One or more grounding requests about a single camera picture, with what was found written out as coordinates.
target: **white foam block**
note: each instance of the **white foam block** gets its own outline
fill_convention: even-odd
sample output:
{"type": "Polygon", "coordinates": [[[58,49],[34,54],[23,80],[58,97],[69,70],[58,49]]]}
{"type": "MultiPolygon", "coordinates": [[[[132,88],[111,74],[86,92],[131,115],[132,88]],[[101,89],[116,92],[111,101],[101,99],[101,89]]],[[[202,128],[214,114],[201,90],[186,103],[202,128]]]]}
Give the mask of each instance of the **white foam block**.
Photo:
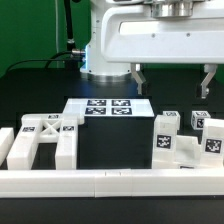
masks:
{"type": "Polygon", "coordinates": [[[94,197],[102,171],[1,171],[0,197],[94,197]]]}
{"type": "Polygon", "coordinates": [[[26,114],[22,117],[22,124],[23,122],[27,120],[35,120],[35,119],[41,119],[43,121],[47,121],[49,124],[55,124],[58,121],[61,121],[64,117],[70,117],[71,119],[75,119],[78,121],[78,124],[84,124],[84,115],[81,115],[80,113],[73,113],[73,114],[26,114]]]}
{"type": "Polygon", "coordinates": [[[77,126],[77,120],[64,119],[62,121],[55,154],[57,170],[76,169],[78,142],[77,126]]]}
{"type": "Polygon", "coordinates": [[[155,149],[153,150],[153,161],[164,161],[168,163],[173,163],[175,161],[175,152],[174,151],[163,151],[155,149]]]}
{"type": "Polygon", "coordinates": [[[223,169],[133,170],[132,196],[223,195],[223,169]]]}
{"type": "Polygon", "coordinates": [[[175,162],[153,160],[152,169],[178,169],[178,164],[175,162]]]}
{"type": "Polygon", "coordinates": [[[14,141],[13,128],[2,128],[0,130],[0,166],[11,149],[14,141]]]}
{"type": "Polygon", "coordinates": [[[106,171],[95,176],[95,197],[118,197],[132,195],[131,171],[106,171]]]}
{"type": "Polygon", "coordinates": [[[223,168],[223,156],[202,153],[200,158],[200,165],[213,168],[223,168]]]}
{"type": "Polygon", "coordinates": [[[154,133],[176,135],[178,129],[177,116],[158,115],[154,122],[154,133]]]}
{"type": "Polygon", "coordinates": [[[203,138],[224,139],[224,120],[204,119],[203,138]]]}
{"type": "Polygon", "coordinates": [[[177,116],[177,130],[180,130],[180,114],[178,111],[163,111],[163,115],[165,116],[177,116]]]}
{"type": "Polygon", "coordinates": [[[201,155],[198,138],[192,136],[176,136],[176,161],[185,164],[198,164],[201,155]]]}
{"type": "Polygon", "coordinates": [[[30,170],[38,147],[38,136],[42,129],[41,119],[23,123],[7,157],[9,170],[30,170]]]}
{"type": "Polygon", "coordinates": [[[146,99],[69,99],[63,114],[86,117],[154,117],[146,99]]]}

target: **white cube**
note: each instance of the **white cube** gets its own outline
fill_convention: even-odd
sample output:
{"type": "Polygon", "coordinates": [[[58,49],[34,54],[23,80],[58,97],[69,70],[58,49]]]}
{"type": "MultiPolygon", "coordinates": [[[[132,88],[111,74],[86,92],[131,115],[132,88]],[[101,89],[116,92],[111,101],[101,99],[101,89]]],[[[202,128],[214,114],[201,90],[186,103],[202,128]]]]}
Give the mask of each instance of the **white cube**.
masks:
{"type": "Polygon", "coordinates": [[[176,135],[178,118],[176,116],[158,115],[154,123],[154,133],[176,135]]]}
{"type": "Polygon", "coordinates": [[[211,118],[207,111],[192,111],[191,125],[194,130],[202,130],[205,118],[211,118]]]}
{"type": "Polygon", "coordinates": [[[163,115],[165,116],[176,116],[178,119],[177,130],[180,130],[180,114],[178,111],[163,111],[163,115]]]}

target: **white block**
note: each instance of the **white block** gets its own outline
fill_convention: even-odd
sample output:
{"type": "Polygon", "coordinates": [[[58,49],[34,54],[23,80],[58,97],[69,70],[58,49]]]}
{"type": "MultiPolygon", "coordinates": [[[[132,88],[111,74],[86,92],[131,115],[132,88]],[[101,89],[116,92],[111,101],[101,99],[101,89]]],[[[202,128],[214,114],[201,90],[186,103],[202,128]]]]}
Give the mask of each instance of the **white block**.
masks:
{"type": "Polygon", "coordinates": [[[202,153],[200,165],[214,168],[223,168],[223,156],[202,153]]]}
{"type": "Polygon", "coordinates": [[[192,136],[176,136],[176,161],[184,164],[198,164],[201,155],[201,146],[198,138],[192,136]]]}
{"type": "Polygon", "coordinates": [[[2,128],[0,130],[0,166],[4,162],[14,141],[13,128],[2,128]]]}
{"type": "Polygon", "coordinates": [[[0,197],[94,197],[95,173],[102,171],[1,171],[0,197]]]}
{"type": "Polygon", "coordinates": [[[204,127],[204,119],[211,118],[207,111],[192,111],[191,126],[194,130],[202,130],[204,127]]]}
{"type": "Polygon", "coordinates": [[[178,127],[177,116],[158,115],[154,123],[154,133],[176,135],[178,127]]]}
{"type": "Polygon", "coordinates": [[[177,122],[177,130],[180,130],[180,114],[178,111],[163,111],[163,115],[165,116],[177,116],[178,122],[177,122]]]}
{"type": "Polygon", "coordinates": [[[132,195],[131,171],[106,171],[95,176],[95,197],[132,195]]]}
{"type": "Polygon", "coordinates": [[[152,169],[178,169],[178,164],[175,162],[153,160],[152,169]]]}
{"type": "Polygon", "coordinates": [[[7,157],[9,170],[31,169],[38,148],[38,135],[41,130],[41,119],[24,121],[7,157]]]}
{"type": "Polygon", "coordinates": [[[152,154],[152,161],[154,160],[173,163],[175,161],[175,152],[155,149],[152,154]]]}
{"type": "Polygon", "coordinates": [[[57,170],[76,169],[78,144],[77,126],[77,120],[69,120],[69,118],[64,118],[62,121],[59,141],[55,154],[57,170]]]}
{"type": "Polygon", "coordinates": [[[224,139],[224,120],[205,119],[202,137],[224,139]]]}

